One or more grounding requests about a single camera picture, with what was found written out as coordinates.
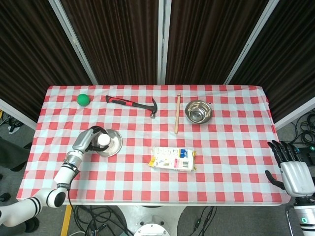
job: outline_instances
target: metal bowl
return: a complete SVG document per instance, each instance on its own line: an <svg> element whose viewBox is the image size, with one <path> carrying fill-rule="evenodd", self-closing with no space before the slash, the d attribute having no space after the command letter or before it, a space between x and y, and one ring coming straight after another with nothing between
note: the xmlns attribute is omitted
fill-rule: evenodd
<svg viewBox="0 0 315 236"><path fill-rule="evenodd" d="M185 114L190 122L195 124L204 124L210 120L212 110L208 103L195 100L187 104Z"/></svg>

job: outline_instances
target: tablecloth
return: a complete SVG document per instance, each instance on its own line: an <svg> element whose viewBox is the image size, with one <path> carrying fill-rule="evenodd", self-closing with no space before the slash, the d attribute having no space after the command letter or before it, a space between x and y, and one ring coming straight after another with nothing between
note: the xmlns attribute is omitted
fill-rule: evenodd
<svg viewBox="0 0 315 236"><path fill-rule="evenodd" d="M174 133L177 94L181 93L179 131ZM86 107L77 95L90 97ZM110 95L147 105L150 111L106 103ZM207 124L191 124L185 107L192 100L211 103ZM17 194L24 199L53 179L78 135L93 125L117 130L119 153L87 153L73 180L74 203L130 204L283 204L290 197L268 182L264 171L282 180L267 141L278 140L268 100L261 87L230 85L51 86L47 90L26 171ZM196 150L196 171L183 173L148 166L152 147Z"/></svg>

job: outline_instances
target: snack package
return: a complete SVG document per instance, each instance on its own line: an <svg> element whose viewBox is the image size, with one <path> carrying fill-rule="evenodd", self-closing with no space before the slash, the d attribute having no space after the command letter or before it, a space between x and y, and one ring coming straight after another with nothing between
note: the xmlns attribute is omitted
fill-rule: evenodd
<svg viewBox="0 0 315 236"><path fill-rule="evenodd" d="M154 147L149 166L178 171L195 170L195 151L176 147Z"/></svg>

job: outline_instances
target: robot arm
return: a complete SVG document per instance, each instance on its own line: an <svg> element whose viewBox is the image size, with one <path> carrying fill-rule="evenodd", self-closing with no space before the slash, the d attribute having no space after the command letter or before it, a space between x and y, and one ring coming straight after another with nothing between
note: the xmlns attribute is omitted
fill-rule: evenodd
<svg viewBox="0 0 315 236"><path fill-rule="evenodd" d="M269 171L265 171L267 178L273 185L286 190L290 196L295 198L293 207L299 217L303 234L305 236L314 236L315 203L311 196L315 192L315 186L309 168L305 162L302 162L294 145L286 144L285 142L278 143L274 140L268 142L268 145L275 155L283 182L275 180ZM293 236L288 209L286 210L286 215L290 232Z"/></svg>
<svg viewBox="0 0 315 236"><path fill-rule="evenodd" d="M108 146L93 146L92 143L95 143L94 139L99 134L107 135L107 132L99 126L93 126L78 136L72 146L73 151L67 153L63 165L54 178L57 184L56 189L43 188L30 198L9 206L1 206L0 225L13 227L38 215L43 207L60 207L65 200L65 193L70 189L72 180L79 173L78 168L84 153L89 150L104 151L108 148Z"/></svg>

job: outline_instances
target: gray floor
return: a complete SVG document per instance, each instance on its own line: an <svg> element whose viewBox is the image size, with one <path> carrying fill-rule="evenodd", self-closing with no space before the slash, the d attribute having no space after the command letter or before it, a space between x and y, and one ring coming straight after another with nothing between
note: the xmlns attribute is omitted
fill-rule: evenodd
<svg viewBox="0 0 315 236"><path fill-rule="evenodd" d="M21 147L32 141L34 131L27 126L22 126L21 129L12 135L7 132L7 125L0 126L0 136L7 139ZM294 126L288 124L278 131L280 140L290 141L294 137ZM16 196L18 188L23 177L24 169L19 172L12 172L9 169L0 167L0 173L4 175L4 178L0 181L0 193L9 192L12 195L10 201L6 203L0 203L0 206L5 206L16 202L14 196ZM264 236L264 235L289 235L288 227L284 215L285 205L282 206L221 206L218 207L217 214L209 227L206 235L234 235L234 236ZM178 236L188 236L193 230L194 224L200 216L203 207L187 207L178 224ZM39 229L32 233L17 234L20 236L59 236L61 233L63 216L65 206L58 209L44 208L42 213L38 215L40 221ZM82 219L89 221L86 214L80 214ZM292 225L295 236L302 236L302 231L299 227L297 217L295 213L291 212ZM118 227L112 227L114 232L119 235L122 230ZM79 231L74 223L73 217L71 217L68 235ZM104 230L99 235L111 235L109 231Z"/></svg>

